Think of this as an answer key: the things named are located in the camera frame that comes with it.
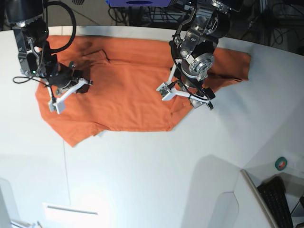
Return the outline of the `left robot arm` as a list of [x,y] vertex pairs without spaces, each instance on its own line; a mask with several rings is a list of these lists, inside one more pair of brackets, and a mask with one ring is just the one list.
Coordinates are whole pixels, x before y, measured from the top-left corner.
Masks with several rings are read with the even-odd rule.
[[185,12],[169,42],[173,66],[169,78],[157,91],[163,101],[185,97],[194,107],[213,109],[215,94],[204,87],[215,62],[214,51],[220,38],[230,30],[233,12],[240,12],[241,0],[175,0],[171,6]]

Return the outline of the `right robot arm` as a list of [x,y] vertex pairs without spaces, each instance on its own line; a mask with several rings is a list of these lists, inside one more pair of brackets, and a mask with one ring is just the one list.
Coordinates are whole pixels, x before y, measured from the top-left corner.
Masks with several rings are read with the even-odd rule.
[[[14,33],[22,78],[34,80],[57,94],[71,90],[73,93],[88,92],[92,81],[82,70],[75,69],[74,62],[68,66],[60,63],[57,54],[68,49],[76,37],[76,18],[65,3],[55,0],[4,0],[4,15]],[[68,42],[51,48],[48,37],[48,7],[59,6],[67,11],[72,22],[72,34]]]

